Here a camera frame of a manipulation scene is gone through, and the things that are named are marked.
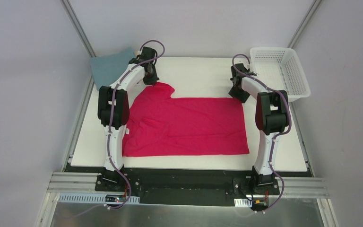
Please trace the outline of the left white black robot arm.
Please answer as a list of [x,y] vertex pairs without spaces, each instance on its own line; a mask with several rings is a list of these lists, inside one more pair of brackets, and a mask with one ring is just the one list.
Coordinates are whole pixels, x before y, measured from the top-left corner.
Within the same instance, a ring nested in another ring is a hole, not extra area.
[[130,58],[124,72],[110,85],[98,89],[97,117],[104,127],[106,157],[104,173],[109,174],[107,185],[120,191],[130,182],[121,172],[124,166],[122,144],[130,117],[129,92],[139,83],[154,85],[159,80],[156,60],[161,57],[157,50],[142,46],[136,57]]

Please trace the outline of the red t shirt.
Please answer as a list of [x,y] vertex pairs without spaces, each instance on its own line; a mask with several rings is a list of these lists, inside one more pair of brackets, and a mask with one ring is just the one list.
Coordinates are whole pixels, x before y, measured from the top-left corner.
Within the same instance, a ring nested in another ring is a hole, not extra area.
[[126,157],[249,154],[241,102],[227,97],[173,98],[165,83],[133,101],[122,153]]

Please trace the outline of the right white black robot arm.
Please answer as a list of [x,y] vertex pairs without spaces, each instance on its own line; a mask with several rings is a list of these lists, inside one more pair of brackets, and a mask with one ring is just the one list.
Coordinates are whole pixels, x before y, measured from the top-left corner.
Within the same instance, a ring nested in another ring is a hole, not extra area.
[[259,130],[259,147],[256,161],[248,181],[247,193],[257,195],[278,195],[273,159],[282,135],[291,130],[291,115],[288,94],[285,90],[275,90],[256,78],[242,63],[231,66],[233,86],[229,95],[241,103],[249,97],[256,101],[255,125]]

